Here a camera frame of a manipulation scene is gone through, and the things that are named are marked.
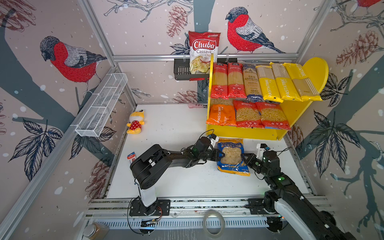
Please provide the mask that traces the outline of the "blue macaroni bag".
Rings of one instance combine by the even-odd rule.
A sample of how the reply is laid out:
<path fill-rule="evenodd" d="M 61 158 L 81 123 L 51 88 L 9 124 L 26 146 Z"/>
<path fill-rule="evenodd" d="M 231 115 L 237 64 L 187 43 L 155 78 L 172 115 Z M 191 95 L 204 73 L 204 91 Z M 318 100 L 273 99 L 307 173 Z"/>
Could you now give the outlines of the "blue macaroni bag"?
<path fill-rule="evenodd" d="M 243 139 L 220 138 L 217 147 L 219 150 L 217 167 L 220 172 L 246 177 L 251 175 L 248 166 L 242 160 Z"/>

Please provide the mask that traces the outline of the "orange Pastatime macaroni bag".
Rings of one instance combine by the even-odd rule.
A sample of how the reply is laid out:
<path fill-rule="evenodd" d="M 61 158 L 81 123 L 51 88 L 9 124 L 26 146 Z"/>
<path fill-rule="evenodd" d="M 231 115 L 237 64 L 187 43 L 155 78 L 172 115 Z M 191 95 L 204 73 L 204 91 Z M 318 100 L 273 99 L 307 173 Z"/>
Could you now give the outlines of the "orange Pastatime macaroni bag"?
<path fill-rule="evenodd" d="M 211 99 L 206 124 L 236 127 L 236 111 L 233 102 L 233 99 Z"/>

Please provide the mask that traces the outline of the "red macaroni bag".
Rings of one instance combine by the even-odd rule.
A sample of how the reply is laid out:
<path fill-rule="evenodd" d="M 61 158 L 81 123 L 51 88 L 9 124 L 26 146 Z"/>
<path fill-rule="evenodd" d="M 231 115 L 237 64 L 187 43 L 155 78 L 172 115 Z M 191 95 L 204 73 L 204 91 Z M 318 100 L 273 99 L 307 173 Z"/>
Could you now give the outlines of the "red macaroni bag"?
<path fill-rule="evenodd" d="M 236 111 L 236 122 L 238 128 L 260 128 L 264 129 L 261 115 L 255 103 L 246 103 L 242 101 L 234 101 Z"/>
<path fill-rule="evenodd" d="M 290 130 L 290 124 L 282 108 L 276 104 L 256 103 L 261 114 L 261 122 L 267 129 Z"/>

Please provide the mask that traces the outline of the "red spaghetti bag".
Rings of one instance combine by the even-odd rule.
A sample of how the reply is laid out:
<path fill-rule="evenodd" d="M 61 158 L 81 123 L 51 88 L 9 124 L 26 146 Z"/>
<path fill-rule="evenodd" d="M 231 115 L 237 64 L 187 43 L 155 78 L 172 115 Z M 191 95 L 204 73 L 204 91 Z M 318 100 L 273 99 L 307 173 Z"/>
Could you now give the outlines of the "red spaghetti bag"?
<path fill-rule="evenodd" d="M 214 63 L 211 98 L 228 99 L 228 66 L 222 63 Z"/>
<path fill-rule="evenodd" d="M 245 85 L 243 80 L 243 65 L 228 63 L 228 97 L 245 99 Z"/>

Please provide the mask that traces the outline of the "dark blue spaghetti bag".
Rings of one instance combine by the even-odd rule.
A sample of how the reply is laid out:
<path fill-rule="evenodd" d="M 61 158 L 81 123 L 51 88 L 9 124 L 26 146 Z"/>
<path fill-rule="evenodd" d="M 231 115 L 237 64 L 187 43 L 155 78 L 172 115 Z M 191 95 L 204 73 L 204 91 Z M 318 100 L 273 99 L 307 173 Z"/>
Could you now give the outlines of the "dark blue spaghetti bag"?
<path fill-rule="evenodd" d="M 243 79 L 247 99 L 253 103 L 263 102 L 263 94 L 255 65 L 243 64 Z"/>

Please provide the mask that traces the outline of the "yellow Pastatime spaghetti bag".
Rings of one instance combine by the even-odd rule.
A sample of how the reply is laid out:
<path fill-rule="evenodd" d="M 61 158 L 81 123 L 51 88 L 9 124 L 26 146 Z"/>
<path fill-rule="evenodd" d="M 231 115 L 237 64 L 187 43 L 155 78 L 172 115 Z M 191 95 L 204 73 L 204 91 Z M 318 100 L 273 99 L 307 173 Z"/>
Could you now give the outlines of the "yellow Pastatime spaghetti bag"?
<path fill-rule="evenodd" d="M 283 100 L 280 96 L 272 67 L 259 65 L 256 66 L 256 71 L 264 101 L 282 103 Z"/>
<path fill-rule="evenodd" d="M 302 99 L 283 64 L 270 63 L 278 90 L 283 101 L 297 101 Z"/>
<path fill-rule="evenodd" d="M 302 102 L 322 101 L 319 92 L 315 88 L 302 65 L 284 63 L 283 66 L 286 68 Z"/>

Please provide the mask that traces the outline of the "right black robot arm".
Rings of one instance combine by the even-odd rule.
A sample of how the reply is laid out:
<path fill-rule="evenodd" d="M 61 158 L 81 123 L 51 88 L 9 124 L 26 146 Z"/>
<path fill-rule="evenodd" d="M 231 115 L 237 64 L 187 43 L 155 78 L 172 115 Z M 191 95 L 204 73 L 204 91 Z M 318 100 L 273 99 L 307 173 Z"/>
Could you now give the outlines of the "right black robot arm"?
<path fill-rule="evenodd" d="M 330 214 L 318 211 L 281 171 L 280 159 L 275 151 L 265 151 L 259 159 L 255 154 L 241 154 L 244 163 L 271 188 L 265 192 L 264 209 L 278 213 L 304 240 L 354 240 L 355 237 L 341 231 Z"/>

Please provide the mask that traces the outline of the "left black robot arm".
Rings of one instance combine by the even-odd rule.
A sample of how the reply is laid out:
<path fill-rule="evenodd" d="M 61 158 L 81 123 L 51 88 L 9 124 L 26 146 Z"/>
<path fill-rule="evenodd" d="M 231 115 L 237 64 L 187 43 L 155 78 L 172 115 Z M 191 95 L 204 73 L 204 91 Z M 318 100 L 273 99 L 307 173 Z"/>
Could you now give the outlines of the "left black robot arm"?
<path fill-rule="evenodd" d="M 217 162 L 221 151 L 215 148 L 219 137 L 210 134 L 201 136 L 193 145 L 181 151 L 169 151 L 155 144 L 136 158 L 130 165 L 134 183 L 138 185 L 141 204 L 153 207 L 158 198 L 155 183 L 168 168 L 191 168 L 204 165 L 208 161 Z"/>

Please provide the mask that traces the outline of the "yellow shelf pink blue boards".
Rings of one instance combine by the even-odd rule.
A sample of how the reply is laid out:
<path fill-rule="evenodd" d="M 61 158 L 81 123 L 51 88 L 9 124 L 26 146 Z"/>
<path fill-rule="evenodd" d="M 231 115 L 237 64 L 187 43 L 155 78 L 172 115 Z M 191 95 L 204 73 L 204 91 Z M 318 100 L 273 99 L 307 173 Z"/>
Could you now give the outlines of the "yellow shelf pink blue boards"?
<path fill-rule="evenodd" d="M 311 58 L 303 65 L 303 69 L 306 74 L 308 74 L 317 91 L 321 92 L 327 83 L 329 75 L 329 66 L 326 60 L 317 57 Z M 285 101 L 281 103 L 280 106 L 288 118 L 290 126 L 293 126 L 311 104 L 311 101 Z M 250 129 L 233 126 L 206 125 L 207 131 L 211 129 L 214 130 L 214 134 L 218 137 L 265 141 L 280 141 L 288 132 L 287 130 L 278 129 Z"/>

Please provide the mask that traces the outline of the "clear tape roll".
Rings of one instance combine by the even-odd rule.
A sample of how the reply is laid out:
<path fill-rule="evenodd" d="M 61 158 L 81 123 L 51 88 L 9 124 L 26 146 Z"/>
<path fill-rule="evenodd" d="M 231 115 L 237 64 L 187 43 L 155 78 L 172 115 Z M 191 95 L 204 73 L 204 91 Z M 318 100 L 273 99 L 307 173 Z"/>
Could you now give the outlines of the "clear tape roll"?
<path fill-rule="evenodd" d="M 226 222 L 219 212 L 208 210 L 203 217 L 202 226 L 206 236 L 211 239 L 218 239 L 224 233 Z"/>

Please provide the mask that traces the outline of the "yellow plush toy red dress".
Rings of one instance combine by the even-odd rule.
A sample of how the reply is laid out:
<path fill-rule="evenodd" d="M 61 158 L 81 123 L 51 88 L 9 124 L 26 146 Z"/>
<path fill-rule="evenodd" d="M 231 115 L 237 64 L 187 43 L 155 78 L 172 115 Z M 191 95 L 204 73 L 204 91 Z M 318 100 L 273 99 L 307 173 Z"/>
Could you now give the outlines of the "yellow plush toy red dress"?
<path fill-rule="evenodd" d="M 142 125 L 145 124 L 145 114 L 143 110 L 138 112 L 133 112 L 129 117 L 129 122 L 127 123 L 127 134 L 137 135 L 142 131 Z"/>

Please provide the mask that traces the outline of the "red Chuba cassava chips bag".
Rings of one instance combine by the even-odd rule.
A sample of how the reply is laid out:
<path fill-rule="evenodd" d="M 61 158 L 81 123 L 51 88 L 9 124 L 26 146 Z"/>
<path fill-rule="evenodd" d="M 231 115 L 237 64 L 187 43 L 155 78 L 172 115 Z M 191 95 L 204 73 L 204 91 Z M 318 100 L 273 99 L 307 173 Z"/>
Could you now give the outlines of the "red Chuba cassava chips bag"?
<path fill-rule="evenodd" d="M 190 72 L 191 74 L 206 74 L 211 68 L 211 57 L 217 61 L 220 33 L 191 32 L 190 41 Z"/>

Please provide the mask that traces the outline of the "glass jar with lid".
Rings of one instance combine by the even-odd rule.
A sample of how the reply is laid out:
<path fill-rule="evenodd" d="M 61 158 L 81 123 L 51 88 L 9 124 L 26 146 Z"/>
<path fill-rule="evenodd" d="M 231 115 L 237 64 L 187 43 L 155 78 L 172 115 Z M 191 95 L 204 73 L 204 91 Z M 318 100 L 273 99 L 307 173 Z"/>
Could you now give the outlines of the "glass jar with lid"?
<path fill-rule="evenodd" d="M 103 240 L 109 230 L 107 225 L 94 222 L 84 229 L 83 236 L 89 240 Z"/>

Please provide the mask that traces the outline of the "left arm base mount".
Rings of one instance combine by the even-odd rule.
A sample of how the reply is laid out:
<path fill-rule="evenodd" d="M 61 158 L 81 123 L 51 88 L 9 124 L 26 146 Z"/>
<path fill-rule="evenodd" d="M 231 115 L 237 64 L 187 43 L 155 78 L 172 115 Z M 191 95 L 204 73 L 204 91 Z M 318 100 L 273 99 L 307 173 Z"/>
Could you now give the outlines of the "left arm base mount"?
<path fill-rule="evenodd" d="M 168 216 L 170 214 L 171 201 L 157 199 L 149 207 L 145 207 L 140 197 L 132 199 L 129 204 L 130 217 Z"/>

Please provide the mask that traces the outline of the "white mesh wall shelf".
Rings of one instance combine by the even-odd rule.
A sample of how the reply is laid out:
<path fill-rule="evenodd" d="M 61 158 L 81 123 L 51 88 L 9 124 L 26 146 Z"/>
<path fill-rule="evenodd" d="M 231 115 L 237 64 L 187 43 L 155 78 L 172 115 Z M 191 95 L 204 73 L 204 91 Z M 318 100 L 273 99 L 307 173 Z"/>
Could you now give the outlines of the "white mesh wall shelf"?
<path fill-rule="evenodd" d="M 79 136 L 98 138 L 101 135 L 127 81 L 123 73 L 106 75 L 102 89 L 75 129 Z"/>

